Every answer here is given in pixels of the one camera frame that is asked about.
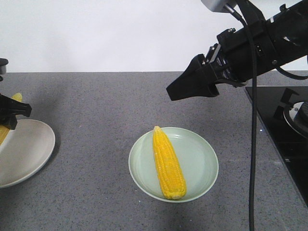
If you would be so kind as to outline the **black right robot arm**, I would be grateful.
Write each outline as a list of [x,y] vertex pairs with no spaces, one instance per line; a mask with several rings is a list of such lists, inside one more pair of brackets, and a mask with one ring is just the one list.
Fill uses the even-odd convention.
[[306,56],[308,3],[302,0],[266,19],[248,0],[204,1],[214,12],[230,13],[243,24],[217,35],[207,54],[196,55],[167,92],[171,100],[216,97],[217,84],[244,86],[248,80]]

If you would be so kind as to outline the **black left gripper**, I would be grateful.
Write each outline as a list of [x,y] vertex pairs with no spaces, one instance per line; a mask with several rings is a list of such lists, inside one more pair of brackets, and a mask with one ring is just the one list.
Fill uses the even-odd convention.
[[31,112],[32,107],[29,104],[0,95],[0,122],[9,130],[15,130],[16,128],[16,115],[30,117]]

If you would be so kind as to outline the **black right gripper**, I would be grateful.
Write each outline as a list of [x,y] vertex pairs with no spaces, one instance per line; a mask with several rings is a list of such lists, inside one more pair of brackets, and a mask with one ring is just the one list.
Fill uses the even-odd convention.
[[241,87],[253,75],[261,75],[274,68],[277,49],[270,37],[270,21],[257,20],[236,31],[229,28],[217,35],[206,57],[196,55],[186,70],[168,87],[171,100],[190,97],[216,97],[217,84]]

